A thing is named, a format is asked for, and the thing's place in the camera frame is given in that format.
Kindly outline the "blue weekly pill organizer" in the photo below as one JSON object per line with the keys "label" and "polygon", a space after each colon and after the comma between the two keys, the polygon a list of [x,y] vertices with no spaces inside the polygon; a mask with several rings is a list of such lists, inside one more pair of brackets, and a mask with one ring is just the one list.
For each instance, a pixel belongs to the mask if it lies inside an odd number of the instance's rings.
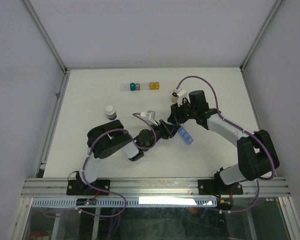
{"label": "blue weekly pill organizer", "polygon": [[193,143],[194,139],[183,126],[178,129],[178,134],[186,145],[191,145]]}

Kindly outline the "amber pill bottle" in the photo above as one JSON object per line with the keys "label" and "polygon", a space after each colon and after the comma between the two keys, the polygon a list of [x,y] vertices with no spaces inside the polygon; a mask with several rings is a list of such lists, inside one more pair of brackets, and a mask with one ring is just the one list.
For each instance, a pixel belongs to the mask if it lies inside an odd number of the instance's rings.
{"label": "amber pill bottle", "polygon": [[173,103],[173,104],[176,104],[177,102],[178,102],[178,98],[175,97],[175,96],[173,96],[173,97],[172,97],[172,103]]}

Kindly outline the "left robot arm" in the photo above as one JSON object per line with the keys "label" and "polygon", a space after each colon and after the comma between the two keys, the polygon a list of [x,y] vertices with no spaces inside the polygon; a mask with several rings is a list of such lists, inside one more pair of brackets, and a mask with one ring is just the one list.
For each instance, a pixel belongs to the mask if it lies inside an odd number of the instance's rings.
{"label": "left robot arm", "polygon": [[82,169],[78,171],[80,180],[77,188],[86,195],[93,192],[100,160],[122,151],[131,162],[135,162],[144,156],[144,152],[153,148],[158,140],[173,138],[181,128],[179,124],[163,120],[148,126],[148,129],[141,130],[136,137],[132,137],[118,119],[92,128],[87,133],[89,152]]}

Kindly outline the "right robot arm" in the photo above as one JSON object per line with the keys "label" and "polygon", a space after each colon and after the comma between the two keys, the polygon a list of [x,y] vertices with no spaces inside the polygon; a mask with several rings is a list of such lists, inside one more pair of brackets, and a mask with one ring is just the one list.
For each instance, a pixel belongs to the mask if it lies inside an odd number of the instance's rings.
{"label": "right robot arm", "polygon": [[231,193],[240,182],[263,179],[270,173],[275,175],[280,161],[266,130],[250,132],[242,126],[226,119],[216,108],[210,108],[203,90],[187,93],[183,89],[172,92],[173,105],[167,119],[174,125],[194,120],[199,126],[219,134],[237,149],[238,163],[227,168],[220,168],[212,180],[199,184],[205,194],[219,198]]}

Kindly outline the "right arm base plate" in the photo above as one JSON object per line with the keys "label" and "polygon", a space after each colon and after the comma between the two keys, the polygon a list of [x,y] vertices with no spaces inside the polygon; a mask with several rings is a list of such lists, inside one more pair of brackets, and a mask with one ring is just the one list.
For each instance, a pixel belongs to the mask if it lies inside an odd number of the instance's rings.
{"label": "right arm base plate", "polygon": [[212,195],[221,197],[221,195],[243,195],[243,188],[239,182],[230,185],[215,179],[199,179],[197,181],[199,195]]}

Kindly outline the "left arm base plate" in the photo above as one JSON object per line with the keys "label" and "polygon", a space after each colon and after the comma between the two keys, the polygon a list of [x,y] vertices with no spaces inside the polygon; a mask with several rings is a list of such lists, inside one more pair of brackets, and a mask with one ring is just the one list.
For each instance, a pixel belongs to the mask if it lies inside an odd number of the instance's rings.
{"label": "left arm base plate", "polygon": [[68,181],[66,195],[67,196],[108,196],[110,190],[111,181],[109,179],[98,179],[91,183],[95,188],[101,189],[96,190],[91,188],[87,184],[81,181],[81,179],[73,179]]}

